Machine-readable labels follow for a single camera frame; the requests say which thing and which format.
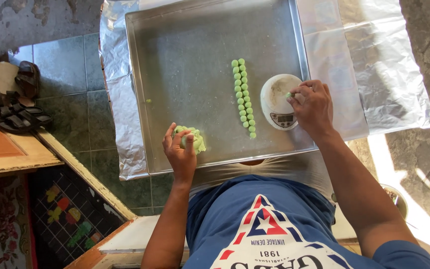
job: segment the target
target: green dough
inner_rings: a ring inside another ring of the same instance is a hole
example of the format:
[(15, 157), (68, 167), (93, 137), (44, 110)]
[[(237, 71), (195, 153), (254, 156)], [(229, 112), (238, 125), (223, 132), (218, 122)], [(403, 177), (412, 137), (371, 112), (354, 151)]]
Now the green dough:
[[(195, 154), (199, 154), (200, 152), (207, 150), (205, 148), (204, 138), (200, 135), (200, 131), (197, 130), (197, 129), (195, 129), (194, 127), (187, 128), (185, 126), (180, 126), (179, 125), (173, 131), (172, 138), (175, 136), (175, 134), (180, 133), (181, 131), (185, 131), (185, 130), (190, 130), (192, 132), (192, 134), (194, 135), (194, 150), (195, 150)], [(181, 149), (185, 149), (186, 142), (187, 142), (187, 136), (185, 135), (182, 138), (182, 142), (180, 143), (180, 148)]]

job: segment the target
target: metal baking tray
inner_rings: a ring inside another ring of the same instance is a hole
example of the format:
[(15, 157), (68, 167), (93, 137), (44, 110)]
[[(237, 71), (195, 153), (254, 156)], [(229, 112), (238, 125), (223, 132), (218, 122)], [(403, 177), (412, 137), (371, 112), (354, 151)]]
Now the metal baking tray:
[[(149, 174), (172, 170), (161, 144), (172, 122), (200, 130), (207, 150), (199, 168), (316, 150), (300, 126), (273, 128), (260, 104), (270, 77), (310, 78), (295, 0), (184, 0), (128, 13), (126, 26)], [(246, 61), (255, 139), (238, 114), (238, 58)]]

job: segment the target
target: floral rug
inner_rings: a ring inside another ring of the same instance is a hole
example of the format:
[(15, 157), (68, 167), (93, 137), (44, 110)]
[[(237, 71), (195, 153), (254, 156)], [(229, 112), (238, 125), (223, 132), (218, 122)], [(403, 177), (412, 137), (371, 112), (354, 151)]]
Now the floral rug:
[(27, 180), (0, 178), (0, 269), (37, 268)]

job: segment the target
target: t-shirt print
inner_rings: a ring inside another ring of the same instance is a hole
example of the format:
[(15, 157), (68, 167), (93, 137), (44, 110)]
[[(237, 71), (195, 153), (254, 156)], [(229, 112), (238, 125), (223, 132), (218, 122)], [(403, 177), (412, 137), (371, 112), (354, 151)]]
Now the t-shirt print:
[(307, 242), (300, 231), (269, 200), (258, 194), (245, 213), (230, 245), (212, 269), (352, 269), (321, 242)]

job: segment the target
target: blue t-shirt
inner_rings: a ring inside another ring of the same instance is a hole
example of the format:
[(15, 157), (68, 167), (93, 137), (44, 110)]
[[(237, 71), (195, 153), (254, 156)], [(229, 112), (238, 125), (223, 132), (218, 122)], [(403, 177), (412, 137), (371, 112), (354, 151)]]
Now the blue t-shirt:
[(189, 203), (184, 269), (430, 269), (430, 255), (389, 241), (369, 259), (331, 233), (334, 207), (291, 180), (237, 177), (197, 193)]

